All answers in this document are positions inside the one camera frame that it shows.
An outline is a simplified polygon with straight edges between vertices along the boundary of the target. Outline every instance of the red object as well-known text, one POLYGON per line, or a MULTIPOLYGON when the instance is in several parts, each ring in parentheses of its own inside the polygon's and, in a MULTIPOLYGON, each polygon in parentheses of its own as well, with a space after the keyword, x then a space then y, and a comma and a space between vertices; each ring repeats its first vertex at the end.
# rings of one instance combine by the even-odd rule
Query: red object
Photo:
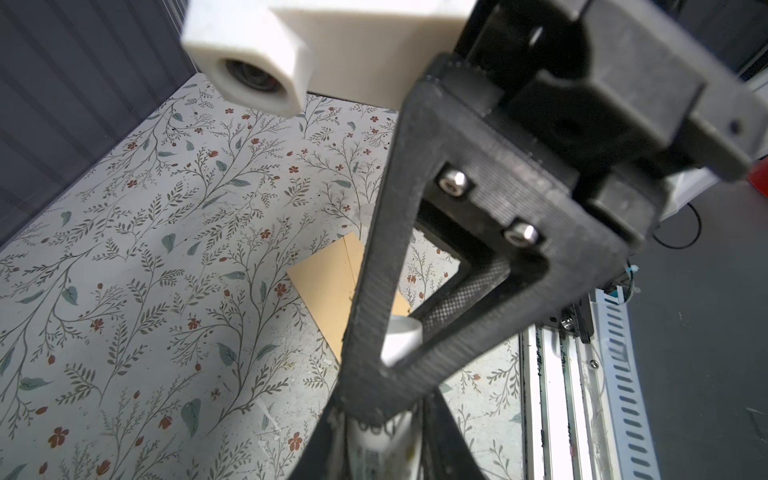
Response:
POLYGON ((752 170, 750 182, 763 195, 768 197, 768 157, 764 157, 752 170))

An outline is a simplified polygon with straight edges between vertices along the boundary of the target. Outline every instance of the gray floor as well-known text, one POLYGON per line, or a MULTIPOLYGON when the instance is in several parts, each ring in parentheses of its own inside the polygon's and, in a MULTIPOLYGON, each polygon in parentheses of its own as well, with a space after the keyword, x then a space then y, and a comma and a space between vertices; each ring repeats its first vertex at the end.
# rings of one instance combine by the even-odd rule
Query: gray floor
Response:
MULTIPOLYGON (((693 201, 687 250, 632 257, 637 368, 662 478, 768 476, 768 198, 719 184, 693 201)), ((685 244, 690 209, 657 235, 685 244)))

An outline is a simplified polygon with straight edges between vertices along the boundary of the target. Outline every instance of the cardboard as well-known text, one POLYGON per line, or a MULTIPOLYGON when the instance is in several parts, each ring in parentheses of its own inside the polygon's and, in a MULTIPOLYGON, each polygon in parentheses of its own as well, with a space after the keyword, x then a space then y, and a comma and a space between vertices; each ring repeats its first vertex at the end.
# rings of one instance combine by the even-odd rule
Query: cardboard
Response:
MULTIPOLYGON (((348 233, 288 269, 293 286, 340 362, 342 338, 352 309, 363 250, 357 236, 348 233)), ((411 306, 400 292, 395 295, 392 313, 401 316, 411 313, 411 306)))

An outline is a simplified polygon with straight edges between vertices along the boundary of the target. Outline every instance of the camera lens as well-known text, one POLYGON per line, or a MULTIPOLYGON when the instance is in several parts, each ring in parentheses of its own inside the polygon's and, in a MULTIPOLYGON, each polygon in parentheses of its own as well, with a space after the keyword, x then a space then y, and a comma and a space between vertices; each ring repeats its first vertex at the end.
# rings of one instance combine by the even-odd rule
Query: camera lens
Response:
POLYGON ((253 90, 272 92, 281 88, 280 82, 275 77, 266 73, 261 68, 247 64, 240 60, 226 60, 227 70, 241 84, 252 88, 253 90))

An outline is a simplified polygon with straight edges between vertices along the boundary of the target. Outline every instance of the floral pattern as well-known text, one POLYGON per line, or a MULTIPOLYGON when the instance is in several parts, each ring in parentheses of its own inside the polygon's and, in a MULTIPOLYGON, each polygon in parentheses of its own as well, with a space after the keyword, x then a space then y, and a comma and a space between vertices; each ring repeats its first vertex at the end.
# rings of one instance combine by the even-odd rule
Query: floral pattern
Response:
MULTIPOLYGON (((168 98, 0 253, 0 478, 287 477, 339 367, 286 269, 365 242, 396 119, 168 98)), ((417 306, 458 264, 411 240, 417 306)), ((489 478, 523 476, 517 345, 441 387, 489 478)))

